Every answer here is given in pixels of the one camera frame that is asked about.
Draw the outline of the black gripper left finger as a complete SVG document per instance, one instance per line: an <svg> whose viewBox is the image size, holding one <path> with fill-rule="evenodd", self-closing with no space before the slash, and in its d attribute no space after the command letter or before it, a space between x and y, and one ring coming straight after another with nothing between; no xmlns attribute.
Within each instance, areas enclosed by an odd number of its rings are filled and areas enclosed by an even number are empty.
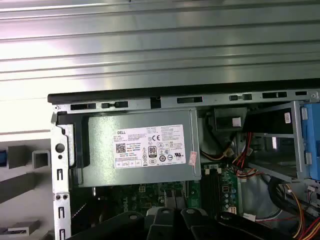
<svg viewBox="0 0 320 240"><path fill-rule="evenodd" d="M128 211L90 229L71 236L70 240L173 240L175 211L166 207L153 208L147 216Z"/></svg>

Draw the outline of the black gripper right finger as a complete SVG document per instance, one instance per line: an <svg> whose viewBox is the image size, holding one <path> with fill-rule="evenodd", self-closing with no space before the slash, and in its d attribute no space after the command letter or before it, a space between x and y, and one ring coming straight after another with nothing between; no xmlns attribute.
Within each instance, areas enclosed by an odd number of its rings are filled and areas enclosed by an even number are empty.
<svg viewBox="0 0 320 240"><path fill-rule="evenodd" d="M230 212L216 218L199 208L181 211L185 225L194 240L292 240L291 235L251 221Z"/></svg>

